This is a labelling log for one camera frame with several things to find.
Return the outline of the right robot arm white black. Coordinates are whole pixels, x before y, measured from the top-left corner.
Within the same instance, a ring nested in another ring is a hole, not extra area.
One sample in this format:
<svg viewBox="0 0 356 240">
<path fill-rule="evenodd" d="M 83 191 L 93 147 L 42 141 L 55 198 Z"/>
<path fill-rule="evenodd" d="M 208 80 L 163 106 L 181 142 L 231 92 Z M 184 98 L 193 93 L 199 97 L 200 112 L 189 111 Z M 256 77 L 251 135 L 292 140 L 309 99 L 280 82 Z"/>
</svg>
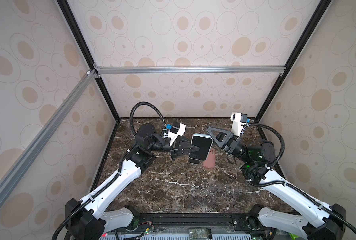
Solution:
<svg viewBox="0 0 356 240">
<path fill-rule="evenodd" d="M 248 218 L 251 222 L 250 228 L 275 228 L 306 240 L 342 239 L 346 227 L 350 225 L 346 221 L 345 208 L 320 201 L 282 178 L 272 167 L 284 154 L 283 137 L 272 127 L 259 123 L 252 123 L 252 126 L 274 133 L 280 142 L 279 152 L 275 152 L 270 141 L 257 147 L 247 146 L 241 139 L 241 131 L 233 133 L 213 127 L 209 127 L 207 131 L 220 149 L 244 163 L 241 171 L 251 186 L 274 194 L 296 210 L 297 214 L 282 213 L 255 205 Z"/>
</svg>

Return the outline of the pink phone case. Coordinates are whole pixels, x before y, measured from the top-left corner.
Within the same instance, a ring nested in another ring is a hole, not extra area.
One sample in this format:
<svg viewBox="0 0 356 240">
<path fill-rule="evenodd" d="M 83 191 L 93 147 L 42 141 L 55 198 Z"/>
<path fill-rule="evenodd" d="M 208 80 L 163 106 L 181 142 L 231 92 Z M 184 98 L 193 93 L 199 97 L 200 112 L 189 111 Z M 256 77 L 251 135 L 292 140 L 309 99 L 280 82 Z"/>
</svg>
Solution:
<svg viewBox="0 0 356 240">
<path fill-rule="evenodd" d="M 203 162 L 203 167 L 206 169 L 215 169 L 216 168 L 216 151 L 214 148 L 210 149 L 210 152 Z"/>
</svg>

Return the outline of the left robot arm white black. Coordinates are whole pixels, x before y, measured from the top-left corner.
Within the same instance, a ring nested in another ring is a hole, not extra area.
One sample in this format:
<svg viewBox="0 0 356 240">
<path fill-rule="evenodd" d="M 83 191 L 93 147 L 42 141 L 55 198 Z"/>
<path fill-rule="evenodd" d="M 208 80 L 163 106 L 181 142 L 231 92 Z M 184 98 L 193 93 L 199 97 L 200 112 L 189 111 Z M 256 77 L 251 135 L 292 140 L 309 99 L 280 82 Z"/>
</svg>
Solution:
<svg viewBox="0 0 356 240">
<path fill-rule="evenodd" d="M 154 162 L 155 152 L 167 152 L 172 160 L 178 156 L 199 151 L 183 136 L 186 126 L 174 122 L 167 125 L 160 134 L 154 125 L 143 124 L 135 133 L 135 143 L 121 157 L 118 169 L 96 189 L 79 201 L 71 199 L 65 206 L 65 219 L 57 227 L 53 239 L 62 229 L 76 240 L 98 240 L 103 234 L 126 228 L 137 221 L 136 212 L 129 208 L 106 212 L 110 203 L 132 181 L 144 173 Z"/>
</svg>

